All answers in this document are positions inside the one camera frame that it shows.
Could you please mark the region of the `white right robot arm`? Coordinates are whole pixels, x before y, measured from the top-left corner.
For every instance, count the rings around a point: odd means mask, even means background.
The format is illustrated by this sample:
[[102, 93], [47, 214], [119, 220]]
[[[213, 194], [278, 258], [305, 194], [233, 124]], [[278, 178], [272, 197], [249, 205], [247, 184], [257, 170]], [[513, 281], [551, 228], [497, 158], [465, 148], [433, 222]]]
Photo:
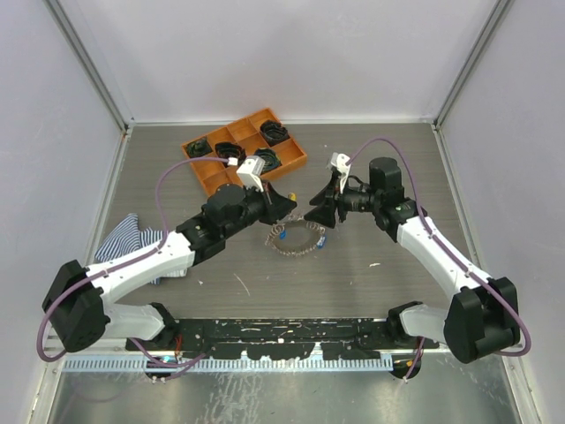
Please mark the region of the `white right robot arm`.
[[350, 212], [370, 213], [376, 225], [412, 254], [446, 294], [449, 307], [412, 301], [389, 310], [388, 340], [405, 348], [418, 337], [446, 345], [467, 364], [499, 353], [520, 341], [516, 287], [473, 266], [441, 234], [433, 220], [404, 193], [397, 161], [378, 157], [369, 163], [368, 182], [350, 185], [350, 158], [332, 154], [328, 184], [314, 196], [305, 220], [334, 228]]

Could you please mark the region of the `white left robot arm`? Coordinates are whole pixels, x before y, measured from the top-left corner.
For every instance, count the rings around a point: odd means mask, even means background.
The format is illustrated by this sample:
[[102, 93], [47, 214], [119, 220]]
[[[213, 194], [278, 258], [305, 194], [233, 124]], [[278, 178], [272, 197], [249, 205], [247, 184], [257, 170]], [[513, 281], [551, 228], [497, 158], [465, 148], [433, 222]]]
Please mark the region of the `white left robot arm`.
[[188, 270], [226, 247], [229, 238], [255, 223], [281, 221], [297, 203], [270, 183], [262, 189], [222, 185], [201, 211], [154, 242], [117, 259], [83, 267], [65, 263], [42, 302], [64, 352], [81, 352], [101, 339], [136, 338], [157, 350], [177, 339], [177, 323], [160, 303], [123, 305], [120, 300], [169, 273]]

